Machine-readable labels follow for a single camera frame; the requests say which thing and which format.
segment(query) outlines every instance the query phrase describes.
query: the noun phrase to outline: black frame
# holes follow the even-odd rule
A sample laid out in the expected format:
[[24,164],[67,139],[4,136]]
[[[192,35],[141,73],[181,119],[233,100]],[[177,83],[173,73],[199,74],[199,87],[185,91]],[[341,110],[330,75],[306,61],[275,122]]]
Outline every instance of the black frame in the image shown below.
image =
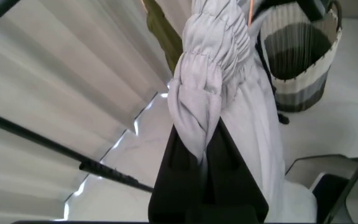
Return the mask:
[[[5,15],[12,7],[14,7],[20,0],[0,0],[0,18]],[[98,161],[92,160],[72,149],[69,149],[61,144],[54,142],[48,138],[45,138],[33,131],[30,131],[18,124],[15,124],[7,119],[0,117],[0,129],[15,134],[21,138],[39,144],[47,149],[55,151],[59,154],[67,156],[71,159],[81,162],[78,167],[79,170],[88,172],[90,174],[98,175],[106,179],[119,182],[130,187],[134,187],[146,192],[152,192],[153,188],[147,185],[141,184],[137,179],[125,175],[116,169],[112,169]]]

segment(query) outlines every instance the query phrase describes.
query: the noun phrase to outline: scrunched fabric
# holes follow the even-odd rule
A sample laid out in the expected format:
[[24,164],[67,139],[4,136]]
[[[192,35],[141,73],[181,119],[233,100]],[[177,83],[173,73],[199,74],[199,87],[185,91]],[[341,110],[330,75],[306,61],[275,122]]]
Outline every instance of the scrunched fabric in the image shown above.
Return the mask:
[[236,88],[225,86],[234,85],[231,80],[244,69],[249,36],[235,0],[193,0],[182,36],[183,54],[170,82],[168,106],[181,140],[201,163],[226,95],[235,94]]

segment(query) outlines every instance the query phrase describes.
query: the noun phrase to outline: striped basket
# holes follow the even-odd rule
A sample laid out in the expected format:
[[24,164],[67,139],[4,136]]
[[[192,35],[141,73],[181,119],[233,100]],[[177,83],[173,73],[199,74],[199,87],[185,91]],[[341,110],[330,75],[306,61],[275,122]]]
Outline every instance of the striped basket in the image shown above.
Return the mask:
[[329,8],[322,20],[312,23],[298,3],[284,4],[262,25],[260,39],[280,111],[307,110],[323,96],[342,35],[341,6],[333,1]]

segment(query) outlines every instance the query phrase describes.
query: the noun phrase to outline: gray stripe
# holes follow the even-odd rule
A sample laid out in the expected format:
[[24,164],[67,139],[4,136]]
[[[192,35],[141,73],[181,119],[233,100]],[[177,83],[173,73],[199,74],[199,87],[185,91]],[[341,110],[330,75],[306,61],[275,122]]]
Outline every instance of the gray stripe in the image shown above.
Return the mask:
[[310,86],[300,90],[298,93],[276,93],[275,94],[275,100],[277,103],[283,104],[283,105],[299,105],[302,102],[305,102],[308,100],[313,94],[315,94],[317,91],[321,89],[324,82],[327,79],[328,71],[324,73],[320,78],[318,78],[313,84]]

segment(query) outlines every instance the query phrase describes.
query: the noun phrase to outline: orange string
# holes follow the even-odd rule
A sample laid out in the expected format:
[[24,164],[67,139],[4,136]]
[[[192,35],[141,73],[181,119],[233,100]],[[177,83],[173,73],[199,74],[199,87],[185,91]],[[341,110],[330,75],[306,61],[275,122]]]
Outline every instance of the orange string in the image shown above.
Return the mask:
[[249,12],[248,12],[248,29],[251,26],[251,21],[252,21],[252,8],[254,6],[254,0],[250,0],[249,3]]

